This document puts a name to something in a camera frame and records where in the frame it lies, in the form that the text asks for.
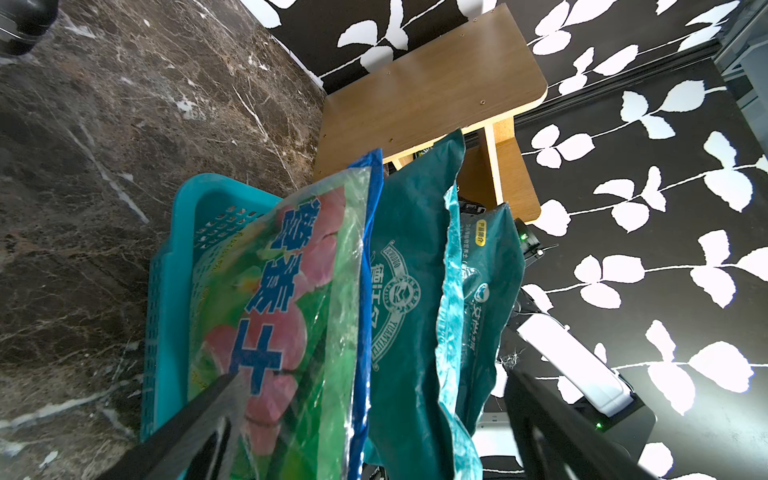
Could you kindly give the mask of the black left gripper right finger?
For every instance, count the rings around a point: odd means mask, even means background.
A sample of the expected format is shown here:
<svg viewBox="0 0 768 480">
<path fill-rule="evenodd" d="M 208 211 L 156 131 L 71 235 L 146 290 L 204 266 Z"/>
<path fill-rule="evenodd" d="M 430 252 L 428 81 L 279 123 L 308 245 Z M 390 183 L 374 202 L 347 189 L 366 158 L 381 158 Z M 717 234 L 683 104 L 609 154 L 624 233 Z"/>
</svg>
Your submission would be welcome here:
<svg viewBox="0 0 768 480">
<path fill-rule="evenodd" d="M 656 415 L 634 392 L 608 417 L 586 399 L 569 405 L 532 376 L 513 370 L 505 405 L 528 479 L 653 479 L 638 464 Z"/>
</svg>

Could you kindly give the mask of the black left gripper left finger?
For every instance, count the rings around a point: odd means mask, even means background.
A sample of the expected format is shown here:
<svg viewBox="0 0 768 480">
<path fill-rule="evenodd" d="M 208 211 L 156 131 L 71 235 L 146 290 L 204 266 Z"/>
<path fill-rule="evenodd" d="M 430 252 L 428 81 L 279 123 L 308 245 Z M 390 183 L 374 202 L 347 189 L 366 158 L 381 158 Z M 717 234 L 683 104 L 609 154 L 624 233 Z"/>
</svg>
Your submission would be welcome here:
<svg viewBox="0 0 768 480">
<path fill-rule="evenodd" d="M 101 477 L 228 479 L 246 404 L 244 375 L 219 377 Z"/>
</svg>

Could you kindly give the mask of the green pink soil bag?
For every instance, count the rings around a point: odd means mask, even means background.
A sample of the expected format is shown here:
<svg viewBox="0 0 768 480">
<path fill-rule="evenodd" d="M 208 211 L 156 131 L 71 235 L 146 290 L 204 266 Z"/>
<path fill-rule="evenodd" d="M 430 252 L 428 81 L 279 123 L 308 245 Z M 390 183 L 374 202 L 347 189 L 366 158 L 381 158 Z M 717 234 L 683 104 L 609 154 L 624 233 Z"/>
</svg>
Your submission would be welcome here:
<svg viewBox="0 0 768 480">
<path fill-rule="evenodd" d="M 356 479 L 370 406 L 379 150 L 220 242 L 192 273 L 188 394 L 242 375 L 234 479 Z"/>
</svg>

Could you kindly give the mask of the dark green fertilizer bag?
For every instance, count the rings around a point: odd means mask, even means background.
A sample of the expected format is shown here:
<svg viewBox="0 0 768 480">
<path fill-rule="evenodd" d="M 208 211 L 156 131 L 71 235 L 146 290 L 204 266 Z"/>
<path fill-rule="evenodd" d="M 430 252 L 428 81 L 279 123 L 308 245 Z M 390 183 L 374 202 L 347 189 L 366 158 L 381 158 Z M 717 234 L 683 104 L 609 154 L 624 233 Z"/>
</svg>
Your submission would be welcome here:
<svg viewBox="0 0 768 480">
<path fill-rule="evenodd" d="M 456 414 L 469 434 L 476 430 L 496 385 L 501 337 L 524 274 L 519 234 L 504 203 L 461 216 L 464 323 Z"/>
</svg>

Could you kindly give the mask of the teal orange fertilizer bag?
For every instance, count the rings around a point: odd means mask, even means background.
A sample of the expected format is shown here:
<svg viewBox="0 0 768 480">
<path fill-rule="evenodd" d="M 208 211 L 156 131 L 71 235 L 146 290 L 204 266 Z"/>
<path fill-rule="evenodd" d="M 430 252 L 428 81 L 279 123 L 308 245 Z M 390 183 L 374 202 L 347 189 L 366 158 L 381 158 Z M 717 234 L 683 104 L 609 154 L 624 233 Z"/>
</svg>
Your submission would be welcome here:
<svg viewBox="0 0 768 480">
<path fill-rule="evenodd" d="M 373 343 L 365 460 L 391 479 L 479 479 L 456 413 L 464 296 L 455 131 L 387 178 L 371 240 Z"/>
</svg>

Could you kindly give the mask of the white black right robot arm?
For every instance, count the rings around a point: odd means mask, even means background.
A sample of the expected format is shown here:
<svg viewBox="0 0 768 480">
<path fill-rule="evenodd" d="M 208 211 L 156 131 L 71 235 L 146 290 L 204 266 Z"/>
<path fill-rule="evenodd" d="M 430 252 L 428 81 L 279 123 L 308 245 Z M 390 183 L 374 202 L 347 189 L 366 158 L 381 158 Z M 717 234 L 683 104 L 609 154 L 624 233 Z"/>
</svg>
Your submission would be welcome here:
<svg viewBox="0 0 768 480">
<path fill-rule="evenodd" d="M 457 410 L 480 458 L 511 456 L 528 479 L 648 479 L 639 465 L 655 414 L 631 386 L 522 289 L 522 247 L 508 210 L 462 221 L 465 333 Z M 499 356 L 512 328 L 578 393 L 567 404 Z"/>
</svg>

